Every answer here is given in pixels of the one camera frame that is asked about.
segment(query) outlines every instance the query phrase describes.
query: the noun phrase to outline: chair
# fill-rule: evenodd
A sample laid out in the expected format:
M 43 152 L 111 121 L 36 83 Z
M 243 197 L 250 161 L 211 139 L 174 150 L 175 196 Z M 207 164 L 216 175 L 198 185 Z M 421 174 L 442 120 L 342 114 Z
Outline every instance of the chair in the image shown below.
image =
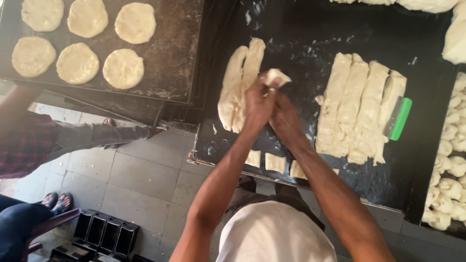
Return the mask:
M 79 214 L 81 213 L 81 211 L 82 211 L 82 209 L 75 208 L 75 209 L 72 209 L 72 210 L 70 210 L 68 212 L 64 212 L 64 213 L 62 213 L 60 215 L 54 216 L 51 219 L 49 219 L 49 220 L 35 226 L 32 229 L 31 237 L 26 241 L 25 246 L 28 247 L 28 248 L 24 249 L 23 257 L 21 258 L 21 262 L 27 262 L 27 255 L 29 255 L 30 253 L 42 248 L 42 244 L 39 243 L 39 242 L 31 244 L 32 240 L 34 240 L 35 238 L 37 238 L 38 236 L 40 236 L 42 234 L 45 234 L 46 232 L 48 232 L 50 230 L 58 227 L 59 225 L 61 225 L 63 223 L 66 223 L 66 222 L 72 220 L 73 218 L 78 217 Z

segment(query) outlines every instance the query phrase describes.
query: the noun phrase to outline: baking tray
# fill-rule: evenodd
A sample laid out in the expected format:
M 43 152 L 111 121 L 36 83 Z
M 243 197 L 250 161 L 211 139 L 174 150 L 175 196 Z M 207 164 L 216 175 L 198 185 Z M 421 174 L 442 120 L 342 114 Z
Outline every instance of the baking tray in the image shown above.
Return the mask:
M 325 91 L 337 52 L 358 53 L 377 60 L 408 78 L 405 96 L 413 100 L 401 138 L 385 144 L 387 164 L 347 163 L 346 158 L 321 155 L 361 198 L 376 205 L 405 211 L 413 177 L 428 184 L 448 102 L 458 68 L 442 59 L 445 33 L 452 12 L 430 14 L 408 11 L 400 5 L 337 4 L 328 0 L 237 1 L 214 63 L 212 84 L 199 127 L 193 158 L 217 164 L 237 138 L 223 129 L 217 102 L 226 64 L 233 51 L 251 37 L 266 43 L 261 70 L 281 68 L 292 83 L 281 91 L 297 107 L 302 130 L 314 143 L 320 106 L 314 100 Z M 212 124 L 218 130 L 214 135 Z M 253 149 L 261 150 L 261 168 L 244 172 L 269 180 L 309 188 L 304 179 L 289 176 L 293 155 L 266 125 Z M 286 157 L 284 174 L 266 171 L 264 152 Z M 427 185 L 413 192 L 425 201 Z
M 87 39 L 71 33 L 67 18 L 69 7 L 74 0 L 64 0 L 65 12 L 60 26 L 53 32 L 35 32 L 21 19 L 22 0 L 5 0 L 0 20 L 0 78 L 34 86 L 45 83 L 80 89 L 100 90 L 187 103 L 191 95 L 194 66 L 201 24 L 203 0 L 103 0 L 109 14 L 109 25 L 97 36 Z M 115 32 L 115 19 L 122 6 L 141 2 L 151 4 L 155 9 L 157 27 L 151 40 L 144 44 L 130 44 Z M 83 42 L 87 44 L 100 61 L 98 74 L 83 85 L 68 84 L 58 77 L 55 63 L 47 72 L 25 78 L 19 75 L 11 64 L 11 55 L 18 39 L 39 36 L 49 40 L 57 51 L 57 58 L 67 46 Z M 118 90 L 103 77 L 102 67 L 107 56 L 122 48 L 130 48 L 144 58 L 145 74 L 134 88 Z

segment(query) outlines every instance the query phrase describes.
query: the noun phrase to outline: gray trousers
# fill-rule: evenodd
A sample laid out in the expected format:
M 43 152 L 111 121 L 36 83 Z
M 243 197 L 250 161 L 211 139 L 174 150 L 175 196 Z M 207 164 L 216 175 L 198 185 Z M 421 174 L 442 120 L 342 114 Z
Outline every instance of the gray trousers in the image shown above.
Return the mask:
M 114 127 L 109 124 L 69 124 L 57 122 L 58 138 L 46 162 L 82 149 L 124 144 L 151 135 L 150 127 Z

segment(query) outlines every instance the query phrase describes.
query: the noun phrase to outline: hand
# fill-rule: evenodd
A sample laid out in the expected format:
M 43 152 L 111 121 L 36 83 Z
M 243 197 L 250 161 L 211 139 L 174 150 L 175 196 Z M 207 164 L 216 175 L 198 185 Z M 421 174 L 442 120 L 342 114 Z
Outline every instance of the hand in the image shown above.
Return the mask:
M 289 98 L 280 92 L 277 93 L 274 112 L 269 123 L 288 148 L 309 143 L 301 130 L 298 110 L 291 104 Z
M 246 123 L 247 130 L 259 132 L 267 124 L 275 105 L 275 97 L 281 79 L 277 77 L 270 86 L 264 84 L 266 73 L 262 73 L 256 82 L 246 91 Z

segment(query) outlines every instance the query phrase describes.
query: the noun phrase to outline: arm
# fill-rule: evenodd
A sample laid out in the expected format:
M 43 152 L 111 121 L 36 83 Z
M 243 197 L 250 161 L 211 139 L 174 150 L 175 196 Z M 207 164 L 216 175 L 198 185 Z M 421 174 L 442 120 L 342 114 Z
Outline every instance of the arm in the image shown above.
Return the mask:
M 265 88 L 264 77 L 246 91 L 246 123 L 238 138 L 210 172 L 188 211 L 186 226 L 171 262 L 208 261 L 212 234 L 225 213 L 238 184 L 254 140 L 272 115 L 279 81 Z
M 14 130 L 27 115 L 27 108 L 41 93 L 39 88 L 14 85 L 0 103 L 0 138 Z
M 277 95 L 270 124 L 306 173 L 323 213 L 354 261 L 394 262 L 371 214 L 311 147 L 301 131 L 297 110 L 283 94 Z

